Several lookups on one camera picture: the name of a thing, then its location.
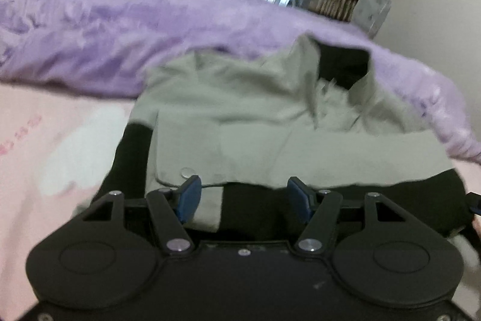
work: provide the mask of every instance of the button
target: button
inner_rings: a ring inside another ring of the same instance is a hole
[[[188,178],[191,178],[193,175],[195,175],[195,171],[190,167],[183,167],[180,170],[180,175],[182,176],[182,178],[185,178],[187,180]]]

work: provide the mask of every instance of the blanket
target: blanket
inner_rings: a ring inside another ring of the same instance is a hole
[[[0,0],[0,80],[137,97],[146,70],[193,49],[255,60],[305,32],[368,50],[377,81],[427,119],[451,157],[481,162],[451,80],[351,25],[259,0]]]

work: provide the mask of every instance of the screw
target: screw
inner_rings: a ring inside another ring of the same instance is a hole
[[[299,246],[299,248],[305,252],[315,252],[316,250],[322,248],[322,242],[314,238],[305,238],[299,241],[297,246]]]
[[[239,256],[250,256],[251,255],[251,251],[249,249],[239,249],[239,251],[237,253],[239,254]]]
[[[38,321],[54,321],[54,318],[49,313],[40,313],[37,317]]]
[[[167,242],[167,248],[173,252],[183,252],[191,247],[191,243],[183,238],[174,238]]]

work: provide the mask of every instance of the bed sheet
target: bed sheet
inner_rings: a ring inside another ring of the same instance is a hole
[[[97,100],[0,84],[3,320],[13,321],[35,304],[25,274],[28,252],[96,192],[112,165],[132,106],[129,100]],[[481,193],[481,166],[470,162],[455,166],[466,186]],[[476,313],[479,292],[469,282],[460,290],[460,305]]]

